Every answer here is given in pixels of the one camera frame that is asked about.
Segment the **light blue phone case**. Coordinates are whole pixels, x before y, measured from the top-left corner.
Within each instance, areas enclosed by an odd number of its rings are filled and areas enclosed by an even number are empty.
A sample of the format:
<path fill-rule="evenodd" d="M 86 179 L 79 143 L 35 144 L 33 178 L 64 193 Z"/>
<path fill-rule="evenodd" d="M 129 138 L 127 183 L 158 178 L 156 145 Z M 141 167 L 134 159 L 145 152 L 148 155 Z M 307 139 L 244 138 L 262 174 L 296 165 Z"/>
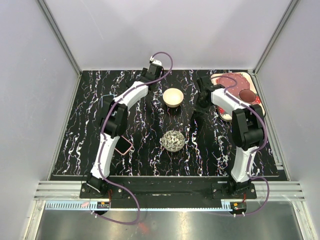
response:
<path fill-rule="evenodd" d="M 113 95 L 113 94 L 105 94 L 105 95 L 102 95 L 101 98 L 100 98 L 101 108 L 103 108 L 104 105 L 107 105 L 107 104 L 109 104 L 110 102 L 112 102 L 113 99 L 114 99 L 114 95 Z"/>

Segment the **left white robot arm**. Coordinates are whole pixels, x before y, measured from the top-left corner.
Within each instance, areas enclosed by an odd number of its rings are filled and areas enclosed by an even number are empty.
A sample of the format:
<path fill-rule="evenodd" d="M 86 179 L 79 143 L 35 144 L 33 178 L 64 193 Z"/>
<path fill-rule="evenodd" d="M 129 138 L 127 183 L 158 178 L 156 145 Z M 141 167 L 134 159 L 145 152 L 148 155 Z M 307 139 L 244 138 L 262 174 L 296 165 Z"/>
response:
<path fill-rule="evenodd" d="M 148 84 L 155 83 L 162 72 L 162 63 L 159 60 L 153 60 L 148 68 L 142 69 L 140 77 L 124 93 L 117 97 L 108 96 L 103 100 L 99 147 L 94 165 L 86 178 L 86 184 L 95 197 L 103 198 L 108 193 L 108 183 L 105 178 L 110 174 L 116 145 L 127 130 L 130 108 L 148 95 Z"/>

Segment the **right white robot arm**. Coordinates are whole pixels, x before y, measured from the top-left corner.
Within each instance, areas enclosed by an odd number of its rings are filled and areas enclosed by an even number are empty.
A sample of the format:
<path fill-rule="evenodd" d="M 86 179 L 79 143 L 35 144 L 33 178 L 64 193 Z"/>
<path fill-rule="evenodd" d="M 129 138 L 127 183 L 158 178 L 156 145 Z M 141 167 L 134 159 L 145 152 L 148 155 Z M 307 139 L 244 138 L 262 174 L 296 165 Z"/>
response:
<path fill-rule="evenodd" d="M 231 86 L 214 85 L 209 76 L 197 79 L 199 92 L 194 112 L 204 114 L 210 107 L 221 107 L 232 117 L 232 140 L 236 145 L 236 154 L 233 168 L 230 172 L 225 191 L 232 198 L 239 198 L 251 188 L 252 167 L 256 152 L 263 149 L 267 143 L 267 129 L 264 122 L 262 107 L 258 104 L 249 104 L 231 94 L 230 89 L 238 86 L 238 81 Z"/>

